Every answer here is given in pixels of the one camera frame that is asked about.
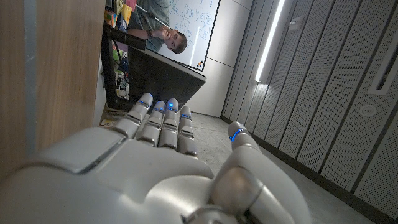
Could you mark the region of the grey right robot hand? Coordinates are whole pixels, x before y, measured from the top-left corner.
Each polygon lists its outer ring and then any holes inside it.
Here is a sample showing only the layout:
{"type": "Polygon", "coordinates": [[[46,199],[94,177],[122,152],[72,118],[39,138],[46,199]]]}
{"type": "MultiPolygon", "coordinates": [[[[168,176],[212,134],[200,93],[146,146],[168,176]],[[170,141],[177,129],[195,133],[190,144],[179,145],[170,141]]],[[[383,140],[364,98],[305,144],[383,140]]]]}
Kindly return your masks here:
{"type": "Polygon", "coordinates": [[[144,94],[112,128],[84,129],[1,181],[2,223],[310,223],[292,179],[239,122],[214,174],[188,107],[144,94]]]}

